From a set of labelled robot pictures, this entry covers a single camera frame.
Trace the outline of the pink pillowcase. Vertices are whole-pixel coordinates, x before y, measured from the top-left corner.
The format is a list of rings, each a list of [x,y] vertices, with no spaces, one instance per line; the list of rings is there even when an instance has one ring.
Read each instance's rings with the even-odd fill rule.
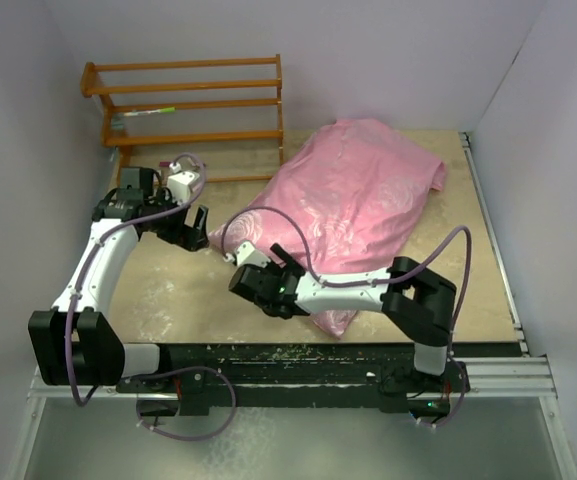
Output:
[[[274,243],[318,274],[391,264],[419,221],[430,191],[444,187],[443,161],[375,119],[320,128],[267,186],[210,232],[218,251]]]

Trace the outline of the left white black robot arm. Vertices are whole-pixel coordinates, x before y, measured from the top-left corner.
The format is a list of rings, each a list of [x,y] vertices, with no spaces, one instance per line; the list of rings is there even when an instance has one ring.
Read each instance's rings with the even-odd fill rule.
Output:
[[[166,177],[149,167],[126,167],[120,183],[92,212],[88,243],[66,287],[52,306],[32,313],[28,331],[43,381],[52,386],[110,386],[138,375],[152,392],[170,387],[172,365],[154,343],[128,345],[108,320],[121,273],[146,233],[186,251],[208,245],[208,209],[191,205],[205,185],[195,162],[185,169],[174,161]]]

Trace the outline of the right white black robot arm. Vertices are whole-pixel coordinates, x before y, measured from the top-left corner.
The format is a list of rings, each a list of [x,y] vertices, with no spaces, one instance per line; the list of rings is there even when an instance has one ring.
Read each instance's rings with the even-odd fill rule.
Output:
[[[245,241],[225,261],[237,267],[229,291],[266,315],[282,319],[329,311],[377,312],[414,342],[414,383],[435,391],[448,379],[446,366],[456,286],[419,263],[396,257],[389,267],[316,279],[279,245],[279,265]]]

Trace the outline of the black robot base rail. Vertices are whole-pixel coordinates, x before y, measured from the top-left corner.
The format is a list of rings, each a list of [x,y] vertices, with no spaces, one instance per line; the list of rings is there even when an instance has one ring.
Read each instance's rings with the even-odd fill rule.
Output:
[[[120,381],[121,393],[162,400],[181,415],[212,407],[369,408],[442,418],[470,389],[466,366],[439,377],[415,371],[406,343],[163,344],[152,374]]]

